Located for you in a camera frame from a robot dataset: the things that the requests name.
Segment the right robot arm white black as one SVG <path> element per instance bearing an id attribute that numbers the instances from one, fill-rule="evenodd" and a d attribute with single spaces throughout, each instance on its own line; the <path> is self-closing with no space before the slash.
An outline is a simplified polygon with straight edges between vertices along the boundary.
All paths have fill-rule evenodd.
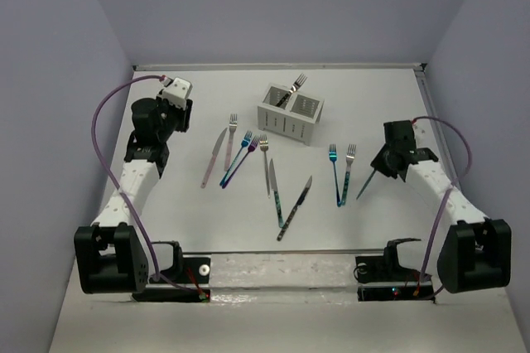
<path id="1" fill-rule="evenodd" d="M 401 179 L 433 210 L 435 219 L 421 263 L 411 254 L 393 252 L 381 260 L 392 280 L 418 270 L 424 280 L 437 277 L 449 293 L 508 286 L 511 279 L 512 230 L 473 205 L 450 179 L 438 156 L 418 147 L 414 120 L 386 122 L 384 144 L 370 165 L 386 177 Z"/>

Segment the silver fork black riveted handle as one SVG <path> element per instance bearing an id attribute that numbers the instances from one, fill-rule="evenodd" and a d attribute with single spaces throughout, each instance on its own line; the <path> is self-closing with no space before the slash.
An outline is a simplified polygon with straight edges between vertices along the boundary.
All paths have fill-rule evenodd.
<path id="1" fill-rule="evenodd" d="M 307 76 L 305 74 L 300 74 L 298 78 L 293 82 L 291 88 L 284 94 L 281 99 L 277 102 L 276 106 L 281 108 L 284 103 L 286 103 L 291 96 L 296 93 L 306 82 Z"/>

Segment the silver fork teal marbled handle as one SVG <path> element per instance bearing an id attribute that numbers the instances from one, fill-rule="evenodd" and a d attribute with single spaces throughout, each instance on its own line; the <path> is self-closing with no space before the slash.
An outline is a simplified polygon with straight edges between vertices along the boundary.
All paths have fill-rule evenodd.
<path id="1" fill-rule="evenodd" d="M 345 206 L 346 201 L 347 201 L 347 195 L 348 195 L 348 190 L 349 190 L 349 179 L 351 175 L 351 168 L 352 168 L 352 165 L 355 159 L 356 148 L 357 148 L 357 145 L 354 143 L 351 143 L 347 148 L 346 168 L 345 168 L 345 173 L 344 173 L 344 184 L 343 184 L 342 195 L 340 197 L 341 206 Z"/>

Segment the silver fork pink handle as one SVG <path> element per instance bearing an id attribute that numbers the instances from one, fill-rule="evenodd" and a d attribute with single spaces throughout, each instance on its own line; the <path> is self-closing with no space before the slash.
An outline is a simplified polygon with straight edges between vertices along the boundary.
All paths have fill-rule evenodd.
<path id="1" fill-rule="evenodd" d="M 234 143 L 234 134 L 237 129 L 238 125 L 238 115 L 237 114 L 230 114 L 229 117 L 229 138 L 226 146 L 226 153 L 225 153 L 225 159 L 224 159 L 224 170 L 228 171 L 231 164 L 231 156 L 232 156 L 232 150 L 233 150 L 233 143 Z"/>

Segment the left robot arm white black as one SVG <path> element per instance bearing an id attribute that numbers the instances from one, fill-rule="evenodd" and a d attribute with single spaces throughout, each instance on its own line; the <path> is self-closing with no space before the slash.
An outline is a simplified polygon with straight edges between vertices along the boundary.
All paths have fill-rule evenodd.
<path id="1" fill-rule="evenodd" d="M 93 223 L 74 235 L 84 293 L 141 293 L 150 281 L 181 277 L 183 262 L 173 254 L 157 258 L 140 215 L 166 168 L 169 137 L 188 130 L 192 106 L 191 99 L 173 104 L 162 97 L 132 104 L 133 130 L 121 176 L 112 179 L 115 191 Z"/>

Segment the all blue fork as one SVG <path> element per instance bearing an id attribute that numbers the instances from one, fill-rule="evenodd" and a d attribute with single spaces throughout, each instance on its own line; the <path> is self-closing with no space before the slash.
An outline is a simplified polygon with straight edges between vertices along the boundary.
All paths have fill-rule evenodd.
<path id="1" fill-rule="evenodd" d="M 336 168 L 336 162 L 337 162 L 337 150 L 336 145 L 334 143 L 331 143 L 329 145 L 329 159 L 333 166 L 333 173 L 334 173 L 334 180 L 335 180 L 335 199 L 336 199 L 336 205 L 338 207 L 341 207 L 341 196 L 340 196 L 340 189 L 339 189 L 339 183 L 338 183 L 338 175 L 337 175 L 337 168 Z"/>

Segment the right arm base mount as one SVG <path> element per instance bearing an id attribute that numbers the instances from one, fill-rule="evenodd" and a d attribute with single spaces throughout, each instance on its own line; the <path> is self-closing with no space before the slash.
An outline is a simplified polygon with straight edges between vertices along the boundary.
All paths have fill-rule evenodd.
<path id="1" fill-rule="evenodd" d="M 398 261 L 398 246 L 419 239 L 393 239 L 381 254 L 355 257 L 354 279 L 360 302 L 434 300 L 431 281 L 420 281 L 418 270 L 403 267 Z"/>

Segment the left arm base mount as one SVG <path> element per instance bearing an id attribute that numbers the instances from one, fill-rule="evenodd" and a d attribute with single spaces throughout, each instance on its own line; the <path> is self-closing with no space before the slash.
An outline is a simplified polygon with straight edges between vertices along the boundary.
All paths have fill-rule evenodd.
<path id="1" fill-rule="evenodd" d="M 135 302 L 151 303 L 203 303 L 209 302 L 211 257 L 184 256 L 181 260 L 183 266 L 178 264 L 162 270 L 161 274 L 175 284 L 176 288 L 163 279 L 158 282 L 150 281 L 141 293 L 134 293 L 132 300 Z"/>

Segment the knife with green handle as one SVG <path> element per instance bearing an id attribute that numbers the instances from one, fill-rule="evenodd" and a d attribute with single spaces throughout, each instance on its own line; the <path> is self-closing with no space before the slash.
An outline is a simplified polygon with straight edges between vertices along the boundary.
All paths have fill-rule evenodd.
<path id="1" fill-rule="evenodd" d="M 369 186 L 369 183 L 372 181 L 372 179 L 373 179 L 373 177 L 374 177 L 376 172 L 377 172 L 377 170 L 375 168 L 373 168 L 372 171 L 370 172 L 368 178 L 366 179 L 366 181 L 362 185 L 361 189 L 359 190 L 359 193 L 356 196 L 356 200 L 358 200 L 363 195 L 363 193 L 366 191 L 367 187 Z"/>

